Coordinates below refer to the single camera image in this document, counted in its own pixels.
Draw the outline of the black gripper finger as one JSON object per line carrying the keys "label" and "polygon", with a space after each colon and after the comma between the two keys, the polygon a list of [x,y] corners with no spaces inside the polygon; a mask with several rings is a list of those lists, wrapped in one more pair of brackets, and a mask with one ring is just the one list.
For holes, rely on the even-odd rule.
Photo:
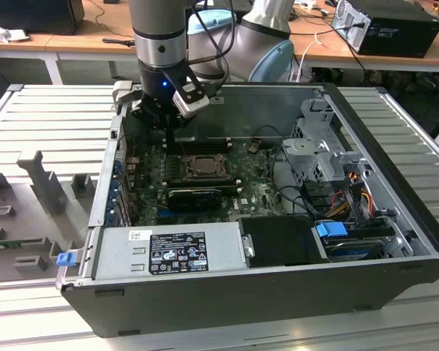
{"label": "black gripper finger", "polygon": [[185,128],[188,125],[186,119],[182,115],[170,117],[170,153],[184,154],[185,149],[180,141],[176,139],[175,133],[178,129]]}
{"label": "black gripper finger", "polygon": [[138,120],[136,138],[142,148],[171,144],[171,112],[160,102],[140,99],[132,103],[132,117]]}

